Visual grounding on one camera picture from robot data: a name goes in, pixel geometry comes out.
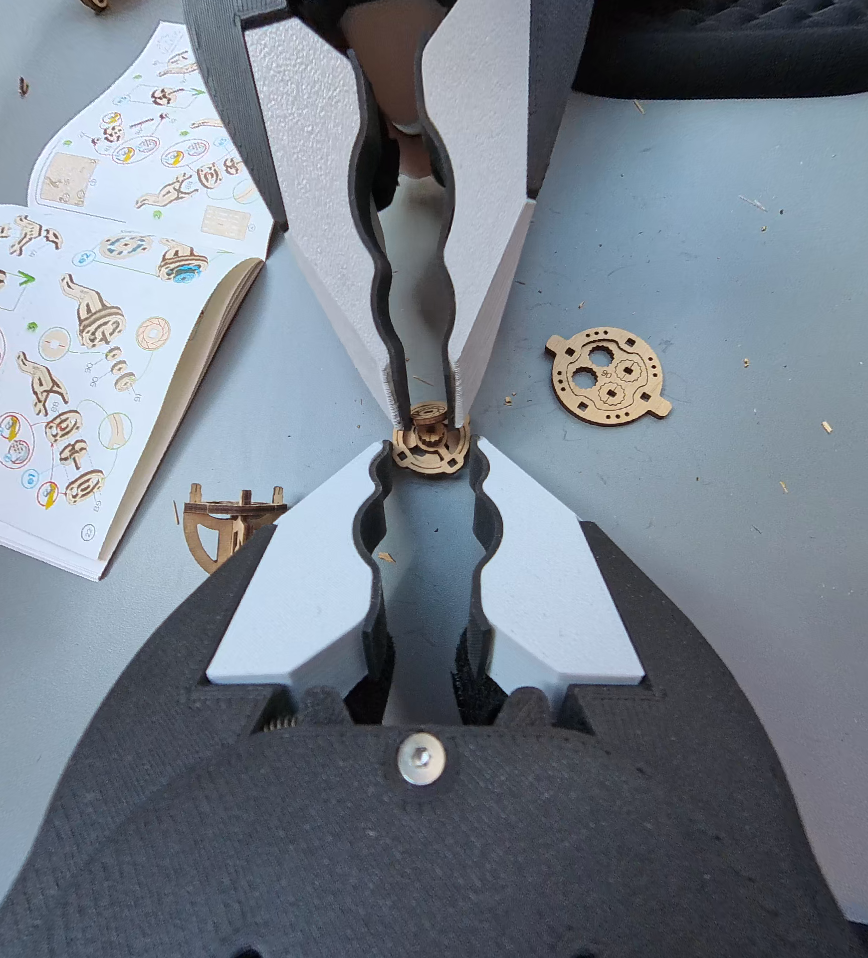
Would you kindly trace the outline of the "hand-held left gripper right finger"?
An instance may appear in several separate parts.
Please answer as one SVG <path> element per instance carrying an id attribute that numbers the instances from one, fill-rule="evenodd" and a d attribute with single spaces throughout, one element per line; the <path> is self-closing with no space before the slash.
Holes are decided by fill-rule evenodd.
<path id="1" fill-rule="evenodd" d="M 484 438 L 471 450 L 473 532 L 484 557 L 453 684 L 464 723 L 540 689 L 555 712 L 574 684 L 637 685 L 644 669 L 581 521 Z"/>

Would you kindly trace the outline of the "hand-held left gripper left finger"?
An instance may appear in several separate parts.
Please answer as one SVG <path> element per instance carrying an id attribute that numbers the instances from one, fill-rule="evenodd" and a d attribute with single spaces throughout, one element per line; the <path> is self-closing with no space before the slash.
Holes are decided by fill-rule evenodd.
<path id="1" fill-rule="evenodd" d="M 208 680 L 283 685 L 296 702 L 328 686 L 356 723 L 381 723 L 393 641 L 373 552 L 392 475 L 391 444 L 374 443 L 276 523 Z"/>

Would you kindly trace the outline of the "round wooden gear-cutout plate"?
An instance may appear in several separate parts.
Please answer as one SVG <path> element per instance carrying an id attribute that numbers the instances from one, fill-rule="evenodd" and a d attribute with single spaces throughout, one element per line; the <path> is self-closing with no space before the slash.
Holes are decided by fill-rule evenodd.
<path id="1" fill-rule="evenodd" d="M 552 387 L 560 405 L 592 425 L 625 425 L 650 414 L 664 418 L 663 371 L 650 345 L 623 329 L 585 329 L 552 335 Z"/>

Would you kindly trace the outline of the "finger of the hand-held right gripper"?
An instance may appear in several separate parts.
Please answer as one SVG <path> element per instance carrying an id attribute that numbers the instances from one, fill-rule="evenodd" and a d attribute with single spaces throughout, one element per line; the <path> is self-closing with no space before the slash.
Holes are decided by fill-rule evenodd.
<path id="1" fill-rule="evenodd" d="M 334 331 L 393 422 L 409 419 L 390 262 L 372 221 L 380 116 L 356 57 L 299 18 L 245 33 L 286 238 Z"/>
<path id="2" fill-rule="evenodd" d="M 529 1 L 459 1 L 421 53 L 421 117 L 445 189 L 452 416 L 469 413 L 484 377 L 536 205 L 527 193 L 530 43 Z"/>

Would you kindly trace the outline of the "round wooden hub assembly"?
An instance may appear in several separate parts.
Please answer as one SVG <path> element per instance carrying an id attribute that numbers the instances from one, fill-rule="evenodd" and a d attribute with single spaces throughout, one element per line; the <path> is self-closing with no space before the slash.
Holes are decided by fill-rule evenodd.
<path id="1" fill-rule="evenodd" d="M 426 475 L 452 474 L 463 464 L 470 447 L 470 418 L 464 425 L 455 428 L 448 422 L 444 442 L 435 449 L 426 449 L 417 443 L 414 425 L 407 429 L 395 429 L 393 433 L 393 459 L 402 468 Z"/>

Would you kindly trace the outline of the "illustrated instruction booklet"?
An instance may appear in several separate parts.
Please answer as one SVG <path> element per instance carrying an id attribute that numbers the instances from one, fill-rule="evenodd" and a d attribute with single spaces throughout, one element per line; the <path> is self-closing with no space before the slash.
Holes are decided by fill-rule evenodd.
<path id="1" fill-rule="evenodd" d="M 0 205 L 1 545 L 104 575 L 271 231 L 161 23 Z"/>

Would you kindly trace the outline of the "black quilted seat cushion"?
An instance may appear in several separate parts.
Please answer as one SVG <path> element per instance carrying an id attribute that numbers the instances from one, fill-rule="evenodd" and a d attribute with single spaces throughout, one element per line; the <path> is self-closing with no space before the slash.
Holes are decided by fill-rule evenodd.
<path id="1" fill-rule="evenodd" d="M 573 81 L 617 99 L 868 91 L 868 1 L 596 2 Z"/>

